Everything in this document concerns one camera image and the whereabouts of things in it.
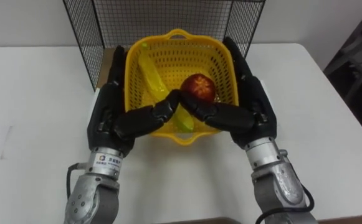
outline white table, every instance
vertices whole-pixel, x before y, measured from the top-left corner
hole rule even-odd
[[[278,145],[315,198],[313,215],[362,215],[362,127],[308,52],[259,44],[247,60],[277,114]],[[89,155],[92,98],[78,48],[0,48],[0,224],[63,222],[67,167]],[[188,148],[139,138],[121,169],[115,223],[253,223],[260,210],[251,172],[227,133]]]

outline yellow basket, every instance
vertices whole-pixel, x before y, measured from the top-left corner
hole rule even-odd
[[[179,89],[190,75],[202,73],[214,81],[216,101],[238,105],[232,56],[225,45],[208,36],[192,35],[185,30],[174,29],[165,35],[145,37],[128,52],[124,90],[126,111],[157,103],[148,93],[138,66],[142,43],[149,45],[148,55],[155,61],[161,79],[169,90]],[[171,119],[152,135],[171,138],[178,144],[187,146],[200,136],[217,132],[219,131],[194,118],[194,132],[182,134]]]

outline metal frame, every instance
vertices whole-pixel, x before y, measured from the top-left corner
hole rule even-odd
[[[63,0],[93,89],[103,52],[174,28],[231,37],[245,57],[265,0]]]

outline black cable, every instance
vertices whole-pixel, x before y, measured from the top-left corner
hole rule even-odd
[[[66,175],[66,192],[67,192],[67,199],[69,199],[70,194],[71,194],[71,192],[70,192],[70,177],[71,177],[71,172],[72,172],[73,170],[76,170],[77,167],[78,167],[78,165],[79,165],[78,163],[73,164],[73,165],[69,166],[69,169],[67,169],[67,175]]]
[[[271,209],[267,212],[261,214],[255,224],[260,224],[263,220],[265,220],[268,216],[276,214],[276,213],[283,213],[283,212],[311,212],[315,206],[315,201],[313,200],[312,194],[302,185],[305,194],[310,201],[310,205],[305,208],[275,208]]]

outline red apple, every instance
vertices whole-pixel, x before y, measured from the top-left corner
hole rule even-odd
[[[181,90],[188,91],[194,96],[208,102],[214,102],[216,97],[216,86],[214,82],[200,73],[191,75],[185,79],[181,85]]]

